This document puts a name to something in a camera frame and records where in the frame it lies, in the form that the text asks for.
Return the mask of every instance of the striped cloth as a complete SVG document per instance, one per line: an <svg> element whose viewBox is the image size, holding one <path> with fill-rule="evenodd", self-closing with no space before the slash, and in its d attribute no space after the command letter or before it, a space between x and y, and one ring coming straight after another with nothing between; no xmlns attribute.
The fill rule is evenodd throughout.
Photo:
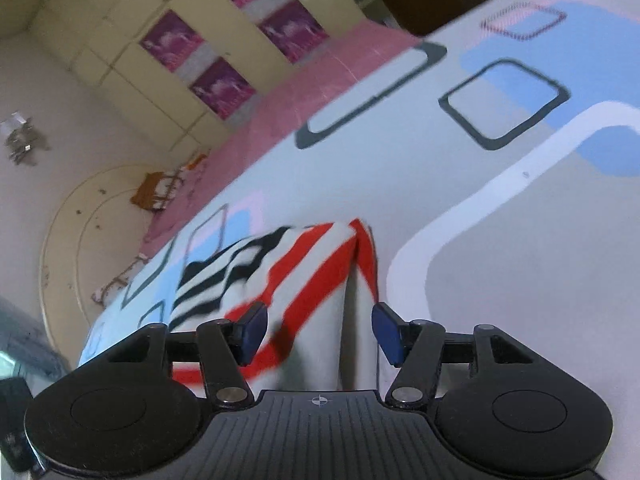
<svg viewBox="0 0 640 480"><path fill-rule="evenodd" d="M212 319L238 320L261 301L269 308L267 335L242 369L254 394L375 388L370 311L377 299L374 248L360 220L281 227L189 264L169 327L184 332ZM174 379L204 396L198 365L176 363Z"/></svg>

